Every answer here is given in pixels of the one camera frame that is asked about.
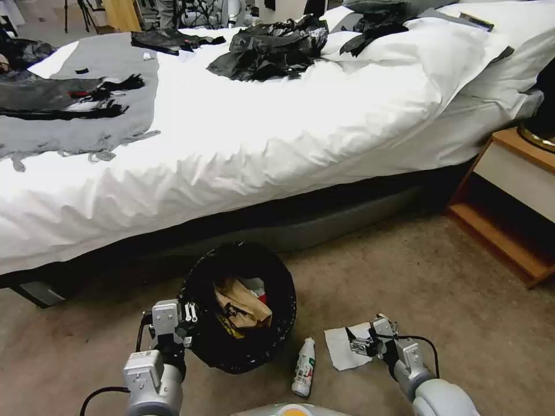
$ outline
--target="black trash bin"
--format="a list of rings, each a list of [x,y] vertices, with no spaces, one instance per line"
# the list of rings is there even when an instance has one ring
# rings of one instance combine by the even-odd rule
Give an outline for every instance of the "black trash bin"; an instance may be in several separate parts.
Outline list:
[[[269,327],[249,330],[236,339],[222,326],[213,282],[226,277],[260,278],[272,310]],[[241,374],[269,362],[285,343],[295,322],[297,297],[291,273],[277,255],[258,244],[226,243],[204,255],[183,282],[182,304],[197,304],[198,323],[191,350],[210,367]]]

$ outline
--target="white bottle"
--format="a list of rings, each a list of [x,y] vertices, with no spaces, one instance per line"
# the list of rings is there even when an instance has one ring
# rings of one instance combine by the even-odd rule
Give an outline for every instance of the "white bottle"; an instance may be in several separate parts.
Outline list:
[[[312,338],[305,339],[305,344],[299,352],[297,360],[297,368],[295,369],[295,378],[291,385],[291,390],[296,395],[308,397],[310,394],[310,385],[312,376],[314,375],[314,364],[316,363],[314,356],[314,340]]]

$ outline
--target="white duvet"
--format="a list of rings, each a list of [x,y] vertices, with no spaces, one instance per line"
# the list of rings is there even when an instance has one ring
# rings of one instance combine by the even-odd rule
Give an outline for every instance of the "white duvet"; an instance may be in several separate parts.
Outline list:
[[[372,152],[411,140],[507,46],[501,35],[440,19],[406,25],[357,60],[338,55],[345,34],[331,34],[326,59],[293,81],[208,72],[227,44],[184,60],[158,54],[151,128],[161,135],[118,147],[110,162],[45,153],[25,159],[19,173],[0,161],[0,273],[332,181]],[[193,32],[230,40],[235,31]],[[33,71],[56,73],[74,48]]]

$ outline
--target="floor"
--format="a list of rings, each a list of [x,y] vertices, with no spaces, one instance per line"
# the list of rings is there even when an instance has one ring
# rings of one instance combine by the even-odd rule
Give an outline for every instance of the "floor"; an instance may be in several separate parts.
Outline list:
[[[325,329],[378,312],[397,320],[401,332],[432,339],[442,376],[463,387],[481,414],[553,414],[555,281],[526,291],[450,219],[403,216],[283,259],[298,292],[286,348],[240,376],[207,368],[190,353],[183,414],[225,416],[302,402],[290,385],[307,336],[316,340],[311,403],[355,416],[410,414],[383,363],[338,372],[325,346]],[[175,296],[190,265],[171,258],[106,270],[47,310],[0,291],[0,414],[77,414],[89,392],[121,385],[141,311]],[[87,415],[123,414],[126,400],[104,394]]]

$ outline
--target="wooden nightstand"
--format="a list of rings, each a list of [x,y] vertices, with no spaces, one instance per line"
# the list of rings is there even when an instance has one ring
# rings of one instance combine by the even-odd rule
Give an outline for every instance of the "wooden nightstand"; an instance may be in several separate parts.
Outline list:
[[[516,266],[527,288],[555,274],[555,154],[516,128],[492,134],[447,212]]]

